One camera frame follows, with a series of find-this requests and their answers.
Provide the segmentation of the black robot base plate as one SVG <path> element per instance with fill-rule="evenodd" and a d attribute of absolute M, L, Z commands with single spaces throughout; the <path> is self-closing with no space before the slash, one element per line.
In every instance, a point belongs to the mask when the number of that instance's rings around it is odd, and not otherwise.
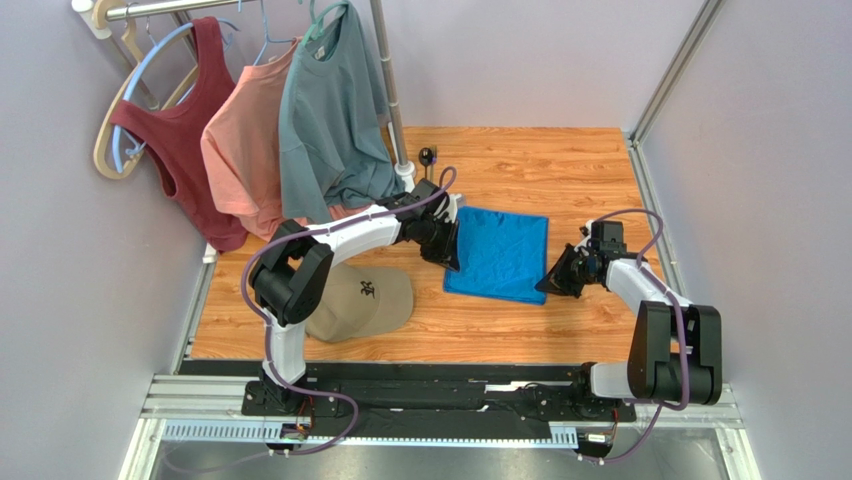
<path fill-rule="evenodd" d="M 311 379 L 301 388 L 309 395 L 285 390 L 275 384 L 250 381 L 245 386 L 241 413 L 246 416 L 296 416 L 341 418 L 352 406 L 340 395 L 353 399 L 361 412 L 383 410 L 464 411 L 490 413 L 508 411 L 523 419 L 569 422 L 633 423 L 633 407 L 620 400 L 593 398 L 570 381 L 425 380 L 323 380 Z"/>

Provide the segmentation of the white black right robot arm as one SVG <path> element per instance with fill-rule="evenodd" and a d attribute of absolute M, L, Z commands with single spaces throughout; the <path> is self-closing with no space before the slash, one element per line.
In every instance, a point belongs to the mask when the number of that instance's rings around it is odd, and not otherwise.
<path fill-rule="evenodd" d="M 585 364 L 582 388 L 596 398 L 674 409 L 716 404 L 723 386 L 720 312 L 667 286 L 628 250 L 621 223 L 591 220 L 581 232 L 582 241 L 566 245 L 536 290 L 578 298 L 586 286 L 600 285 L 636 316 L 627 360 Z"/>

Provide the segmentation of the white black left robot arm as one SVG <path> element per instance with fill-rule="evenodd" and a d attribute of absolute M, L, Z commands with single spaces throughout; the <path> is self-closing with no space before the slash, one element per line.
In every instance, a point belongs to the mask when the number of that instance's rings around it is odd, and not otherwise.
<path fill-rule="evenodd" d="M 374 249 L 415 242 L 421 258 L 459 271 L 459 210 L 466 198 L 450 181 L 420 180 L 410 192 L 381 199 L 357 215 L 302 226 L 287 221 L 247 262 L 240 279 L 243 301 L 264 323 L 262 380 L 305 393 L 304 345 L 308 317 L 317 309 L 333 267 Z"/>

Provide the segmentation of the blue cloth napkin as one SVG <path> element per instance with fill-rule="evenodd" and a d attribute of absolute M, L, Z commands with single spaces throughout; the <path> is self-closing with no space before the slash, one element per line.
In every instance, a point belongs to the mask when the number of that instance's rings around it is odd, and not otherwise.
<path fill-rule="evenodd" d="M 547 267 L 549 220 L 464 207 L 458 212 L 460 270 L 445 273 L 447 293 L 543 305 L 535 285 Z"/>

